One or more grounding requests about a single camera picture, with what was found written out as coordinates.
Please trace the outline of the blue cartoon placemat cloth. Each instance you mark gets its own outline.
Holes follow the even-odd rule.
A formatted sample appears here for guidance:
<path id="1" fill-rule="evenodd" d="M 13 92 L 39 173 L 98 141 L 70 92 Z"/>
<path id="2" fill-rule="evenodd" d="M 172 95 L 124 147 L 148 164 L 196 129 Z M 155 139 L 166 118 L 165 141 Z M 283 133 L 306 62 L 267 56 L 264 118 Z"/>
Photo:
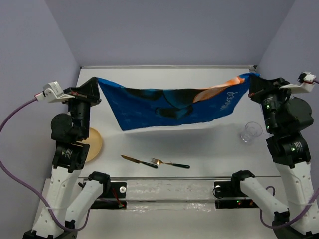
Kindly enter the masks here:
<path id="1" fill-rule="evenodd" d="M 99 78 L 98 84 L 123 131 L 210 122 L 233 113 L 256 73 L 202 89 L 134 89 Z"/>

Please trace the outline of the yellow plate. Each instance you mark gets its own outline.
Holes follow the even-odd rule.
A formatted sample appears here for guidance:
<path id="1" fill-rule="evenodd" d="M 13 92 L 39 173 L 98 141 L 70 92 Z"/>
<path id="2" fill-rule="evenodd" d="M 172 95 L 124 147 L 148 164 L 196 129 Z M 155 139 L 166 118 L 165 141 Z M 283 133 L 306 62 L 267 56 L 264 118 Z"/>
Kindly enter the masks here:
<path id="1" fill-rule="evenodd" d="M 85 161 L 86 164 L 94 160 L 99 155 L 103 146 L 103 139 L 100 133 L 92 127 L 89 129 L 89 137 L 85 140 L 78 142 L 90 145 L 90 149 L 88 151 L 88 155 Z"/>

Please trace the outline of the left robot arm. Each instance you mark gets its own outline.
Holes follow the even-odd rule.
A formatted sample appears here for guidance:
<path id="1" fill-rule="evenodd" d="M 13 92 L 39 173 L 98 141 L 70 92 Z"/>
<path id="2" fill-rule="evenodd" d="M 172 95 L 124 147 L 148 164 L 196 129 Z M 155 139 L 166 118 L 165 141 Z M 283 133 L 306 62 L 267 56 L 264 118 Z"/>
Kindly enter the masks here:
<path id="1" fill-rule="evenodd" d="M 25 239 L 74 239 L 83 219 L 88 219 L 92 204 L 110 192 L 110 176 L 94 171 L 72 200 L 72 192 L 84 168 L 90 149 L 82 141 L 89 137 L 91 107 L 101 102 L 98 79 L 93 77 L 79 87 L 62 89 L 57 82 L 44 88 L 50 103 L 68 105 L 67 113 L 51 121 L 51 139 L 55 141 L 51 179 L 44 207 Z"/>

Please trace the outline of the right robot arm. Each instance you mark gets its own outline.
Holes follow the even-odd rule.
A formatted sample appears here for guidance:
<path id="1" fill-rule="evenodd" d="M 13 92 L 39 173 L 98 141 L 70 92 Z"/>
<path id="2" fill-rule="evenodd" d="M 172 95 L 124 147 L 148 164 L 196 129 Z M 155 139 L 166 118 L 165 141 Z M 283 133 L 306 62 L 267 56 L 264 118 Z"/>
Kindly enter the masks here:
<path id="1" fill-rule="evenodd" d="M 267 148 L 278 170 L 287 204 L 278 201 L 248 170 L 234 173 L 229 189 L 245 194 L 267 215 L 279 239 L 316 239 L 319 236 L 318 190 L 311 181 L 311 156 L 301 131 L 313 124 L 309 104 L 298 98 L 317 83 L 315 75 L 302 72 L 297 84 L 283 78 L 266 80 L 250 75 L 249 98 L 260 104 L 267 133 Z"/>

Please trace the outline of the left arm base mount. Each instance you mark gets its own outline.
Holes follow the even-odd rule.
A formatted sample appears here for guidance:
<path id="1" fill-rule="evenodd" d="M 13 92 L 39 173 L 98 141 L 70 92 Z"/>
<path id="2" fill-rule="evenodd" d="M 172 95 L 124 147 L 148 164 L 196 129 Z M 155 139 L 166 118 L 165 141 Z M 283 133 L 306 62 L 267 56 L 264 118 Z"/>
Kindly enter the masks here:
<path id="1" fill-rule="evenodd" d="M 92 210 L 124 210 L 127 207 L 126 201 L 127 183 L 121 181 L 111 182 L 108 192 L 104 191 L 91 206 Z"/>

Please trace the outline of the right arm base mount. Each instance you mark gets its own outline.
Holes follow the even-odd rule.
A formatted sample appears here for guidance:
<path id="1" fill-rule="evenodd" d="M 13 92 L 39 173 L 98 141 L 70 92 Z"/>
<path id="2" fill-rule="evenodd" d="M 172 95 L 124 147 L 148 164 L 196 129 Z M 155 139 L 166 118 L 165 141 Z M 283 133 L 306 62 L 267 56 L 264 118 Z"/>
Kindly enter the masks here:
<path id="1" fill-rule="evenodd" d="M 216 209 L 254 209 L 257 204 L 233 187 L 230 180 L 214 181 L 212 194 L 215 198 Z"/>

